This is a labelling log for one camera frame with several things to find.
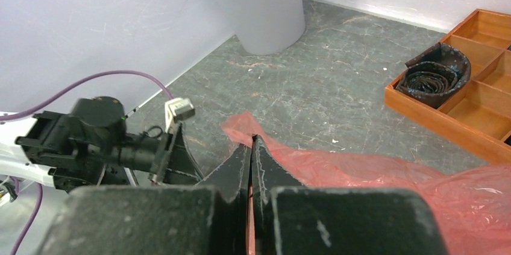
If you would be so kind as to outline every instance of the red plastic bag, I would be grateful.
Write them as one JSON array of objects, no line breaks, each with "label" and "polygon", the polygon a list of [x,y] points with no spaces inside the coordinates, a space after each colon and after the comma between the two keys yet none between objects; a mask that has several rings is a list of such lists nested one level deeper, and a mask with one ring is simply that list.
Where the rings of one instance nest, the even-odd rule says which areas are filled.
[{"label": "red plastic bag", "polygon": [[222,129],[235,143],[265,140],[273,157],[310,187],[406,187],[431,207],[451,255],[511,254],[511,165],[489,165],[446,175],[403,159],[368,154],[296,150],[269,137],[250,112]]}]

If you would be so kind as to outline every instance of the cable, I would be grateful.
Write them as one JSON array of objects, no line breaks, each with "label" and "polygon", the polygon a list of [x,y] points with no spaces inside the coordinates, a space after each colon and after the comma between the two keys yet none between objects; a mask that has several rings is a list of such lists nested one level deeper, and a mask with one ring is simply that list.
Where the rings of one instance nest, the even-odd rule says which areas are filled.
[{"label": "cable", "polygon": [[10,255],[16,255],[16,252],[19,249],[19,247],[21,245],[21,242],[23,242],[23,239],[25,238],[25,235],[27,235],[28,229],[30,228],[30,226],[34,222],[34,220],[35,220],[35,218],[37,216],[37,212],[39,212],[39,208],[41,207],[41,203],[43,201],[43,187],[39,183],[36,183],[36,185],[39,188],[39,193],[37,194],[36,205],[34,206],[34,210],[32,211],[32,215],[30,215],[30,218],[28,218],[28,221],[25,224],[25,227],[21,231],[21,234],[16,239],[16,243],[14,243],[14,246],[11,249]]},{"label": "cable", "polygon": [[16,178],[16,177],[12,177],[11,179],[12,179],[12,180],[14,181],[14,183],[15,183],[15,185],[14,185],[15,192],[16,192],[16,194],[18,194],[18,195],[19,195],[19,179],[18,179],[18,178]]},{"label": "cable", "polygon": [[[158,133],[153,135],[153,136],[150,136],[149,132],[152,131],[152,130],[158,130]],[[140,134],[140,135],[143,136],[143,137],[148,137],[150,139],[158,139],[163,134],[163,132],[164,131],[161,128],[161,126],[153,125],[152,127],[149,127],[146,131],[142,132],[142,134]]]},{"label": "cable", "polygon": [[145,78],[150,79],[151,81],[155,82],[158,86],[160,86],[161,90],[168,96],[169,100],[172,100],[174,98],[172,96],[171,92],[167,89],[167,87],[165,87],[165,85],[163,85],[163,83],[159,82],[158,79],[156,79],[155,77],[153,77],[153,76],[151,76],[149,74],[146,74],[146,73],[143,73],[143,72],[140,72],[140,71],[133,71],[133,70],[106,71],[106,72],[101,72],[101,73],[93,74],[91,76],[88,76],[86,78],[78,80],[77,82],[75,82],[75,83],[71,84],[70,86],[64,88],[63,90],[59,91],[54,96],[48,98],[46,101],[43,101],[43,102],[41,102],[38,105],[32,107],[31,109],[27,109],[27,110],[24,110],[22,112],[15,113],[13,115],[0,116],[0,121],[11,121],[11,120],[14,120],[14,119],[20,119],[20,118],[24,118],[26,116],[32,115],[34,112],[39,111],[42,108],[46,107],[48,104],[54,102],[59,97],[61,97],[62,95],[64,95],[68,91],[70,91],[71,89],[79,86],[80,84],[83,84],[83,83],[85,83],[85,82],[87,82],[89,80],[92,80],[94,78],[98,78],[98,77],[102,77],[102,76],[107,76],[107,75],[114,75],[114,74],[133,74],[133,75],[138,75],[138,76],[145,77]]}]

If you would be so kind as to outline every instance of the gray trash bin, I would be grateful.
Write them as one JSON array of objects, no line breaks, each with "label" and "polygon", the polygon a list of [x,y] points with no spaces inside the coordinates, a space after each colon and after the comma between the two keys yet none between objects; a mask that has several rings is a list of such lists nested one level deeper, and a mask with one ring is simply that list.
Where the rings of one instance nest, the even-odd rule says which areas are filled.
[{"label": "gray trash bin", "polygon": [[302,0],[217,0],[245,50],[280,52],[305,30]]}]

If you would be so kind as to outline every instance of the marble floor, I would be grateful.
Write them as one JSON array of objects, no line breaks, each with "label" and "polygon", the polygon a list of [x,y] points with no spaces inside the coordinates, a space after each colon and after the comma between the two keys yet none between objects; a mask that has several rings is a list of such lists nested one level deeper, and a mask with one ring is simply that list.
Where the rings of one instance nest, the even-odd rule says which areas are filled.
[{"label": "marble floor", "polygon": [[[197,108],[187,140],[204,173],[228,156],[220,124],[245,110],[293,148],[395,156],[446,173],[486,163],[383,103],[404,62],[444,34],[310,0],[304,9],[307,29],[285,51],[250,55],[234,36],[169,86]],[[150,100],[129,130],[164,125],[165,101]]]}]

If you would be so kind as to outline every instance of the wooden tray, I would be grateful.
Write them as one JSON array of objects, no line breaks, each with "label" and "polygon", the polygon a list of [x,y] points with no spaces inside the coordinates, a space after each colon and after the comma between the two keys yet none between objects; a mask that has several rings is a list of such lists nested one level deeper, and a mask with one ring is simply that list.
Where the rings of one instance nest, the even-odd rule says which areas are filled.
[{"label": "wooden tray", "polygon": [[440,41],[469,58],[466,86],[434,109],[395,90],[403,72],[385,104],[490,163],[511,162],[511,15],[477,9]]}]

